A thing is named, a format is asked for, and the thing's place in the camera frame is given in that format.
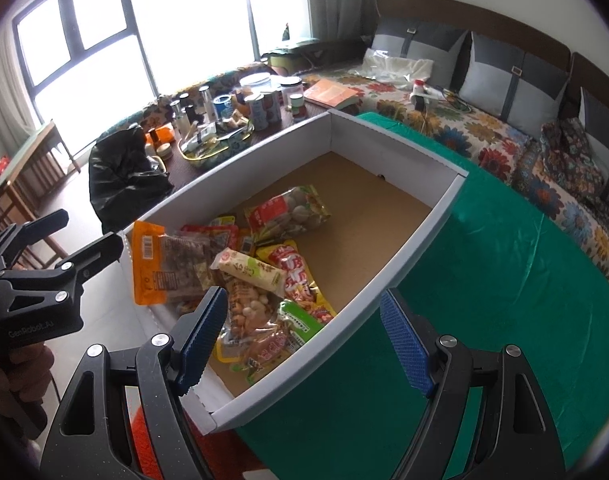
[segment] hand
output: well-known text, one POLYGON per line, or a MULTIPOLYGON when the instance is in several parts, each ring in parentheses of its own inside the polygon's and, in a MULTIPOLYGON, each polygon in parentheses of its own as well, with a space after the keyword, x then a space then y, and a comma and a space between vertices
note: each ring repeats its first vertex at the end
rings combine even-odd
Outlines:
POLYGON ((44 343, 13 349, 9 360, 15 365, 8 374, 0 369, 0 414, 9 416, 9 406, 4 394, 17 392, 20 400, 34 402, 41 400, 51 381, 50 369, 54 355, 44 343))

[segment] brown box bottom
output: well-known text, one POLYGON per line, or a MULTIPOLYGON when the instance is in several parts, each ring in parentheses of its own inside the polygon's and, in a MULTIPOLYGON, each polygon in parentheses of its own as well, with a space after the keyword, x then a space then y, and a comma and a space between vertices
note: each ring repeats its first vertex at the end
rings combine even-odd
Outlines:
MULTIPOLYGON (((322 294, 338 313, 389 262, 427 218, 431 208, 329 152, 240 204, 235 209, 236 215, 244 218, 244 208, 304 184, 315 186, 331 218, 318 229, 299 236, 298 250, 322 294)), ((213 356, 209 364, 234 396, 249 388, 245 373, 232 372, 229 364, 213 356)))

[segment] gray and white pillow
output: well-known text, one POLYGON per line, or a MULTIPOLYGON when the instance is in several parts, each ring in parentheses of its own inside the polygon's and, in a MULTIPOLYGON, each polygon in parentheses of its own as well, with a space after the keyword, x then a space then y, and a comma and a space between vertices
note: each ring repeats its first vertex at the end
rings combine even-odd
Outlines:
POLYGON ((371 48, 383 50, 389 56, 433 60, 433 70, 427 82, 449 88, 466 35, 466 30, 446 23, 383 18, 371 48))
POLYGON ((569 74, 517 46, 472 32, 471 59, 460 97, 514 128, 540 136, 555 121, 569 74))
POLYGON ((593 161, 605 179, 602 197, 609 199, 609 108, 581 88, 578 118, 587 131, 593 161))

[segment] black plastic bag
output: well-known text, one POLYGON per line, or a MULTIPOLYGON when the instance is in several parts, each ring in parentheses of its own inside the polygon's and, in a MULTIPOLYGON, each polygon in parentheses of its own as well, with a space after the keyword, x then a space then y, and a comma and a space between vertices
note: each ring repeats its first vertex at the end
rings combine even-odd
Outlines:
POLYGON ((117 232, 173 191, 169 174, 152 171, 140 126, 100 137, 89 156, 89 197, 102 232, 117 232))

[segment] blue gripper pad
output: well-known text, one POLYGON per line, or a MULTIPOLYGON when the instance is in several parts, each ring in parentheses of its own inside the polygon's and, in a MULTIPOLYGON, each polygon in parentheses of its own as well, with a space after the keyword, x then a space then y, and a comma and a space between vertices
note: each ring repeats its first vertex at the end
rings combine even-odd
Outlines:
POLYGON ((182 365, 175 381, 179 396, 186 395, 192 386, 200 382, 206 362, 209 361, 226 319, 228 304, 226 290, 218 288, 213 296, 207 294, 204 297, 194 313, 185 314, 185 316, 197 316, 204 309, 182 348, 182 365))
POLYGON ((401 306, 388 290, 380 298, 380 319, 409 384, 428 396, 435 386, 429 375, 429 357, 401 306))

